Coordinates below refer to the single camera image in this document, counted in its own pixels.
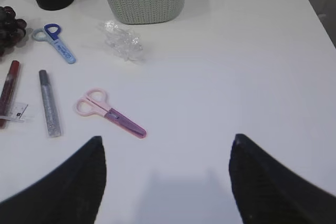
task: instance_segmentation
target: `pink scissors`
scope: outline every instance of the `pink scissors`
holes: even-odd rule
[[[97,101],[92,97],[94,93],[101,93],[101,101]],[[91,108],[89,111],[83,111],[81,105],[86,103]],[[146,131],[133,123],[131,120],[126,118],[124,115],[113,109],[110,105],[107,104],[107,93],[102,89],[91,89],[85,93],[85,95],[80,98],[75,104],[75,112],[81,116],[89,115],[100,115],[103,118],[106,118],[110,122],[122,127],[124,130],[135,135],[138,138],[145,138],[147,133]]]

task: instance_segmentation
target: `scissors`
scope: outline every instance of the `scissors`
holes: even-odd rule
[[[94,93],[101,94],[100,101],[92,97]],[[86,103],[90,106],[89,111],[82,110],[81,106],[83,103]],[[74,110],[81,116],[89,116],[94,114],[100,115],[138,138],[145,138],[147,135],[147,132],[142,127],[138,126],[107,104],[107,93],[103,89],[96,88],[86,92],[84,96],[77,101],[74,106]]]
[[[49,28],[55,27],[57,30],[51,32]],[[69,64],[74,64],[76,62],[75,57],[72,55],[70,50],[64,45],[58,35],[62,31],[61,27],[57,24],[47,24],[44,28],[39,28],[33,31],[33,39],[36,41],[46,41],[51,44],[62,57]],[[43,33],[44,36],[37,36],[38,33]]]

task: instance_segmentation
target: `bunch of grapes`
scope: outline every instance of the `bunch of grapes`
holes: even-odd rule
[[[26,36],[27,23],[23,19],[15,19],[15,16],[10,6],[0,6],[0,57],[6,48],[14,47]]]

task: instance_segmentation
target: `glue pen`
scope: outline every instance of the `glue pen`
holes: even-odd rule
[[[61,136],[61,127],[59,124],[58,113],[56,109],[53,91],[50,85],[49,77],[46,70],[39,72],[41,93],[44,106],[44,112],[47,121],[47,129],[49,137]]]
[[[13,93],[15,90],[16,79],[19,71],[20,62],[13,60],[6,77],[4,88],[0,96],[0,115],[6,116],[10,109]],[[5,119],[0,119],[0,129],[6,125]]]

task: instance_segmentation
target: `crumpled plastic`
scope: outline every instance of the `crumpled plastic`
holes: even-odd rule
[[[105,43],[114,49],[115,54],[125,61],[143,61],[143,49],[137,33],[131,29],[121,29],[110,20],[99,24],[106,35]]]

